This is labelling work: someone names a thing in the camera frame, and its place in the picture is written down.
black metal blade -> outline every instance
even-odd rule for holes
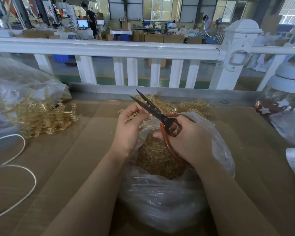
[[[137,104],[139,104],[142,108],[144,108],[146,111],[148,111],[150,114],[152,114],[154,117],[159,119],[163,122],[165,115],[160,114],[158,111],[154,109],[154,107],[150,107],[147,104],[141,102],[140,100],[137,100],[136,98],[130,96]]]
[[[139,93],[139,95],[142,97],[144,101],[146,101],[147,105],[154,107],[155,111],[157,111],[159,114],[162,114],[161,111],[147,98],[142,94],[139,90],[136,89],[136,91]]]

scissor handle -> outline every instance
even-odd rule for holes
[[[186,117],[187,119],[189,119],[190,121],[195,122],[195,121],[193,121],[191,118],[189,118],[188,116],[183,115],[183,114],[168,114],[168,115],[166,115],[166,116],[169,117],[169,118],[176,118],[176,117],[179,116],[179,115],[182,115],[182,116]],[[187,162],[186,162],[184,159],[182,159],[182,158],[177,154],[177,152],[173,149],[173,147],[171,146],[171,144],[170,144],[170,142],[169,142],[169,139],[168,139],[167,132],[166,132],[166,130],[165,130],[165,125],[164,125],[164,123],[161,123],[161,124],[160,124],[160,127],[161,127],[161,131],[162,131],[162,135],[163,135],[163,139],[164,139],[165,146],[166,146],[167,150],[169,151],[169,153],[172,155],[172,157],[173,157],[178,163],[180,163],[180,164],[182,164],[182,165],[186,165]],[[177,135],[181,132],[181,130],[182,130],[182,126],[180,125],[180,126],[178,126],[177,134],[175,134],[175,133],[172,132],[170,135],[173,136],[173,137],[175,137],[175,136],[177,136]]]

black shirt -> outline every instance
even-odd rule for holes
[[[90,17],[90,20],[92,21],[92,23],[90,22],[90,28],[93,30],[93,29],[96,29],[96,23],[95,23],[95,13],[90,11],[90,10],[87,10],[86,11],[87,15]]]

plastic jar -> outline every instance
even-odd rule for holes
[[[282,63],[271,76],[256,101],[257,112],[270,115],[293,109],[295,99],[295,64]]]

forearm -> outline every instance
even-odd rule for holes
[[[109,151],[43,236],[108,235],[122,165],[122,158]]]
[[[220,236],[267,235],[277,231],[213,156],[195,166]]]

